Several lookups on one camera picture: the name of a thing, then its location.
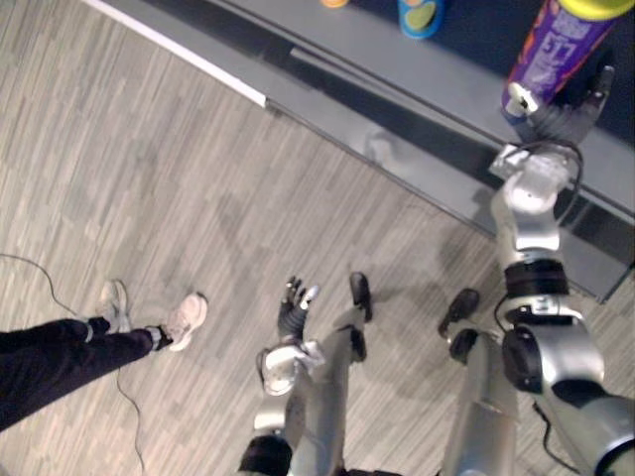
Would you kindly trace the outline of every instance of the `blue cup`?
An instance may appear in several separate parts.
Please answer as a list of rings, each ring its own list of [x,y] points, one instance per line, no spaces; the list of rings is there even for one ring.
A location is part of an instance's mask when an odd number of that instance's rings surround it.
[[[437,32],[444,18],[444,0],[399,0],[399,26],[407,37],[420,40]]]

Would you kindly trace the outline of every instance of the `orange object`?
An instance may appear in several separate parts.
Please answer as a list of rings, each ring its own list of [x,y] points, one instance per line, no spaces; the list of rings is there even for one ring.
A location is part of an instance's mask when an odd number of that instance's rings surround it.
[[[328,8],[340,8],[348,3],[348,0],[321,0],[321,4]]]

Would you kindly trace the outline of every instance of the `white sneaker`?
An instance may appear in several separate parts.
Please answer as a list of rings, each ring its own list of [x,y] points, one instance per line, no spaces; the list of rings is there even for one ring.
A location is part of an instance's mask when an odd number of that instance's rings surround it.
[[[166,335],[172,339],[170,350],[179,352],[190,345],[192,333],[205,322],[207,298],[201,293],[188,295],[175,309],[168,322],[162,325]]]
[[[128,310],[128,293],[123,283],[119,280],[106,281],[101,289],[96,312],[110,324],[108,333],[130,332],[132,325]]]

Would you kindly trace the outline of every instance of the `white trim strip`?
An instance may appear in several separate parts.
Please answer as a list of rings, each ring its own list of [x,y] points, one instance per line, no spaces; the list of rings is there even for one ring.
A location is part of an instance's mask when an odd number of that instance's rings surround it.
[[[248,99],[251,99],[253,102],[258,104],[260,107],[265,107],[267,96],[263,93],[257,91],[250,85],[244,83],[236,76],[229,74],[224,69],[216,66],[212,62],[209,62],[207,59],[200,57],[196,53],[188,50],[187,48],[179,45],[177,42],[171,40],[170,38],[162,35],[161,33],[151,29],[150,27],[144,25],[140,21],[135,18],[126,15],[125,13],[117,10],[111,5],[105,3],[102,0],[82,0],[85,4],[90,5],[91,7],[99,10],[101,13],[109,16],[113,20],[125,25],[129,29],[137,32],[139,35],[147,38],[151,42],[156,43],[157,45],[165,48],[169,52],[172,52],[182,60],[189,62],[194,65],[198,69],[206,72],[210,76],[215,77],[223,84],[231,87],[236,92],[242,94]]]

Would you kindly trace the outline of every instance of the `purple can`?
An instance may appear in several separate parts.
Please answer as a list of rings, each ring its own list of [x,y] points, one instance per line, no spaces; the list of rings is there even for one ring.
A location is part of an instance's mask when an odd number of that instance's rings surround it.
[[[545,103],[551,102],[616,20],[616,17],[585,20],[568,11],[558,0],[546,0],[509,74],[507,86],[518,82]],[[524,109],[510,98],[507,87],[502,106],[510,122],[524,120]]]

